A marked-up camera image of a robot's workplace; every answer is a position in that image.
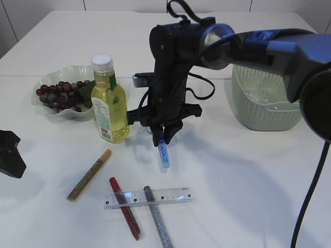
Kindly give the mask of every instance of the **grapes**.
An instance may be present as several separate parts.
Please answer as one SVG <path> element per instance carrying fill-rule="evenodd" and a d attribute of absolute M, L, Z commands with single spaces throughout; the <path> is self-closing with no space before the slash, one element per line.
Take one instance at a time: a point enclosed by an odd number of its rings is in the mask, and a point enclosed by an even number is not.
<path fill-rule="evenodd" d="M 78 85 L 76 83 L 72 83 L 70 85 L 70 87 L 71 87 L 72 90 L 77 90 L 78 89 Z"/>
<path fill-rule="evenodd" d="M 70 84 L 65 84 L 63 86 L 63 91 L 70 91 Z"/>
<path fill-rule="evenodd" d="M 75 96 L 74 91 L 70 91 L 70 92 L 68 93 L 68 97 L 69 97 L 69 99 L 74 98 L 74 96 Z"/>
<path fill-rule="evenodd" d="M 65 92 L 62 92 L 59 96 L 59 100 L 61 103 L 65 103 L 66 101 L 68 101 L 68 95 Z"/>
<path fill-rule="evenodd" d="M 82 81 L 77 82 L 78 88 L 84 87 L 85 84 Z"/>
<path fill-rule="evenodd" d="M 54 102 L 56 99 L 56 94 L 49 93 L 47 99 L 49 102 Z"/>
<path fill-rule="evenodd" d="M 46 107 L 50 107 L 51 109 L 53 108 L 52 104 L 49 102 L 44 102 L 43 105 Z"/>
<path fill-rule="evenodd" d="M 65 105 L 68 107 L 76 107 L 76 102 L 73 99 L 69 99 Z"/>
<path fill-rule="evenodd" d="M 58 113 L 65 109 L 82 112 L 77 104 L 84 101 L 78 89 L 90 84 L 90 80 L 78 81 L 70 84 L 69 82 L 60 81 L 56 85 L 48 86 L 43 84 L 36 90 L 36 95 L 44 106 L 55 109 Z"/>
<path fill-rule="evenodd" d="M 36 94 L 37 94 L 37 96 L 41 96 L 41 95 L 43 95 L 43 91 L 42 91 L 42 89 L 37 89 L 36 90 Z"/>
<path fill-rule="evenodd" d="M 41 85 L 41 86 L 40 86 L 40 89 L 41 89 L 42 92 L 44 92 L 44 93 L 49 93 L 50 90 L 51 90 L 46 84 Z"/>
<path fill-rule="evenodd" d="M 48 102 L 47 97 L 48 97 L 48 93 L 45 93 L 39 97 L 39 100 L 42 102 Z"/>
<path fill-rule="evenodd" d="M 57 109 L 61 107 L 61 104 L 59 102 L 52 102 L 51 106 Z"/>

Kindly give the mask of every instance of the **clear plastic ruler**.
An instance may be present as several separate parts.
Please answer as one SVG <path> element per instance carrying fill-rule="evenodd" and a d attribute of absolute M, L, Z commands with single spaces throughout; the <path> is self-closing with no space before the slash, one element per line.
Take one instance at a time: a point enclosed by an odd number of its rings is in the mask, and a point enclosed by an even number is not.
<path fill-rule="evenodd" d="M 117 209 L 120 207 L 139 207 L 150 204 L 188 203 L 194 200 L 191 188 L 152 190 L 155 201 L 147 201 L 145 191 L 118 192 L 106 195 L 104 209 Z"/>

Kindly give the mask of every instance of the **blue marker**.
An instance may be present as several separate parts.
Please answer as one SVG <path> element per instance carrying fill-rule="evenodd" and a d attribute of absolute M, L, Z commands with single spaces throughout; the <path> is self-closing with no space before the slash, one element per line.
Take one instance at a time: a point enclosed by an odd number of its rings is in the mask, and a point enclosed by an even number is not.
<path fill-rule="evenodd" d="M 160 158 L 161 158 L 163 167 L 169 168 L 170 160 L 169 160 L 169 155 L 168 155 L 167 144 L 166 144 L 166 141 L 164 140 L 164 133 L 162 133 L 162 137 L 160 139 L 158 148 L 159 148 Z"/>

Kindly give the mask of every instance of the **red marker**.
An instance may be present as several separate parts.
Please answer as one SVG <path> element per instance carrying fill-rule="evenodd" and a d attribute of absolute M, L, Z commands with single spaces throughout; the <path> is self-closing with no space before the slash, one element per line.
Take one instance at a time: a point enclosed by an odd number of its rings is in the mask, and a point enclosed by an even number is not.
<path fill-rule="evenodd" d="M 112 177 L 111 179 L 109 179 L 110 185 L 113 188 L 114 193 L 118 193 L 121 192 L 121 189 L 116 181 L 116 179 L 114 177 Z M 116 199 L 118 201 L 119 204 L 125 204 L 126 200 L 123 194 L 115 194 Z M 136 220 L 133 217 L 133 214 L 131 212 L 130 207 L 121 207 L 122 213 L 125 217 L 126 222 L 128 223 L 130 230 L 134 236 L 134 238 L 136 240 L 140 239 L 140 229 L 138 227 L 138 224 L 136 222 Z"/>

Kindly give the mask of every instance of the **green basket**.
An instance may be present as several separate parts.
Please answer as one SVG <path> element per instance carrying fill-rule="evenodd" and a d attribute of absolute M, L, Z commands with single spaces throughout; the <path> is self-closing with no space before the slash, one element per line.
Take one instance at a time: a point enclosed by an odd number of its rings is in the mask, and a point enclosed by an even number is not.
<path fill-rule="evenodd" d="M 302 118 L 298 102 L 286 98 L 279 75 L 233 66 L 232 95 L 244 125 L 256 131 L 285 131 Z"/>

